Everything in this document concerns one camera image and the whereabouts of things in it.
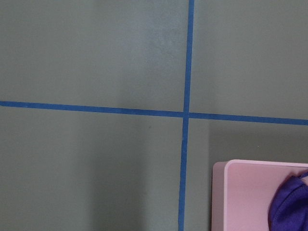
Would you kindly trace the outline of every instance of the pink container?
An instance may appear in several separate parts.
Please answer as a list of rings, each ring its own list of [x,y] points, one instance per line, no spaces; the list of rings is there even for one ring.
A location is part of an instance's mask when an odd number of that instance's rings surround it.
[[[212,231],[269,231],[271,201],[308,164],[231,160],[213,167]]]

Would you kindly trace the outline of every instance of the gray surface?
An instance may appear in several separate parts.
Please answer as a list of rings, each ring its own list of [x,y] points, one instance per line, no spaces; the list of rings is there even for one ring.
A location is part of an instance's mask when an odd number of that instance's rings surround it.
[[[180,119],[0,114],[0,230],[177,230]]]
[[[0,98],[182,110],[188,2],[0,3]]]
[[[191,111],[307,118],[307,1],[195,0]],[[181,111],[188,1],[0,2],[0,100]],[[0,107],[0,230],[176,231],[179,118]],[[190,119],[185,231],[216,161],[308,163],[308,127]]]
[[[185,230],[210,230],[211,170],[232,159],[308,163],[308,127],[190,120]]]
[[[307,119],[308,1],[196,0],[191,111]]]

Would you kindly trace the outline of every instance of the blue tape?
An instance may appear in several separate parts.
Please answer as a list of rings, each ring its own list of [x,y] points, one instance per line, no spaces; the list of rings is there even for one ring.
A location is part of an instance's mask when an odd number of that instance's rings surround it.
[[[246,116],[246,115],[237,116],[237,115],[222,115],[222,114],[192,113],[192,112],[189,113],[189,118],[308,126],[307,119],[289,119],[289,118],[259,117],[259,116]]]
[[[127,108],[113,108],[113,107],[92,107],[92,106],[78,106],[78,105],[65,105],[65,104],[50,104],[50,103],[26,103],[26,102],[13,102],[13,101],[0,101],[0,106],[183,118],[183,112],[127,109]]]
[[[182,125],[182,147],[181,147],[181,166],[180,166],[180,190],[179,190],[179,231],[184,231],[185,218],[185,194],[186,194],[186,167],[187,167],[187,145],[189,129],[189,104],[191,91],[191,72],[192,72],[192,51],[193,51],[193,9],[194,0],[189,0],[188,5],[188,25],[187,25],[187,47],[186,47],[186,70],[185,70],[185,89],[183,106],[183,125]]]

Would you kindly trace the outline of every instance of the purple fabric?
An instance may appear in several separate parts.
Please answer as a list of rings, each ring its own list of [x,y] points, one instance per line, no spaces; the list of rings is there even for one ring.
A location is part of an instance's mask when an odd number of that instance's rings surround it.
[[[308,186],[291,177],[276,193],[269,209],[270,231],[308,231]]]

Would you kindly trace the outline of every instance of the pink box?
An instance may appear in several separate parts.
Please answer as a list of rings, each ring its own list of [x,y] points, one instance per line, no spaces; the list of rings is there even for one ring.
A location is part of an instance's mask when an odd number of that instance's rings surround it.
[[[231,160],[213,167],[212,231],[269,231],[277,189],[308,164]]]

